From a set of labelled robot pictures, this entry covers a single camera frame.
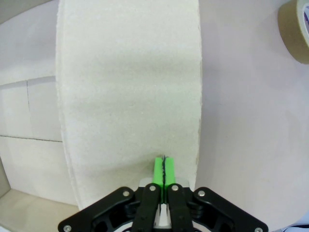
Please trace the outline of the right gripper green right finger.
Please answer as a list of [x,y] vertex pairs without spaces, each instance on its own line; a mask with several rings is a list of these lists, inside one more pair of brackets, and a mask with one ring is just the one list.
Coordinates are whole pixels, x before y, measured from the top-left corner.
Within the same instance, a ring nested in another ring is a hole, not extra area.
[[174,232],[267,232],[268,226],[214,191],[176,182],[174,160],[164,158],[164,184]]

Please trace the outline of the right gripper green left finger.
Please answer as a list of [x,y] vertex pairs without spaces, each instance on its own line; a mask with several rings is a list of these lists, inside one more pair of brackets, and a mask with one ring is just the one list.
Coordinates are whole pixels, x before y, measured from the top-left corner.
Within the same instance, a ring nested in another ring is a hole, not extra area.
[[61,221],[60,232],[151,232],[160,208],[164,158],[156,158],[154,176],[136,191],[120,187],[87,208]]

